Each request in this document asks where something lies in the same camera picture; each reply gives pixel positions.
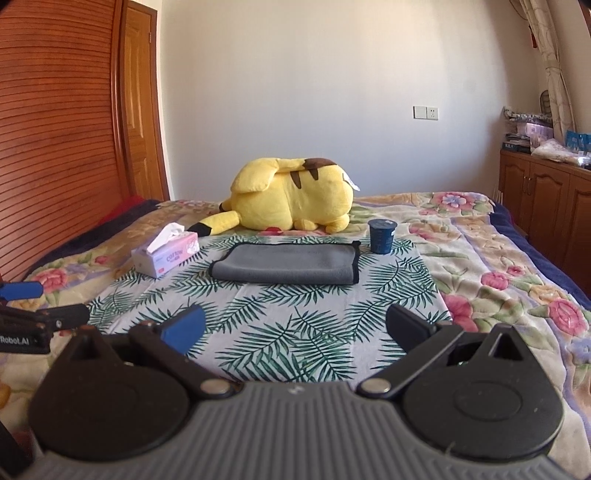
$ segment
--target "black ear tip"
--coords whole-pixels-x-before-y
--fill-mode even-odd
[[[191,225],[187,228],[189,232],[195,232],[198,236],[209,236],[212,233],[212,228],[210,226],[205,225],[205,223],[195,223],[195,225]]]

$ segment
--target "gray towel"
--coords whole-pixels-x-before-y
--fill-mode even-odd
[[[359,282],[359,242],[352,244],[237,244],[213,262],[218,280],[298,285]]]

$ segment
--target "yellow plush toy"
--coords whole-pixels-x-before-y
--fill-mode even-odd
[[[189,228],[199,236],[217,235],[242,225],[253,230],[312,231],[320,225],[337,233],[349,224],[353,190],[345,171],[325,158],[259,158],[238,173],[222,213]]]

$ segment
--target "wooden slat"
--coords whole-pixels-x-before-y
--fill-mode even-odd
[[[12,0],[0,12],[4,280],[19,279],[129,193],[113,96],[122,3]]]

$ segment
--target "black circular disc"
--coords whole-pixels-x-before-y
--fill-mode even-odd
[[[562,422],[560,400],[549,382],[505,365],[487,369],[468,363],[421,375],[402,400],[411,427],[441,451],[472,460],[509,461],[545,452]]]
[[[185,389],[168,375],[103,361],[62,367],[40,390],[29,412],[38,441],[79,460],[146,452],[169,439],[189,410]]]

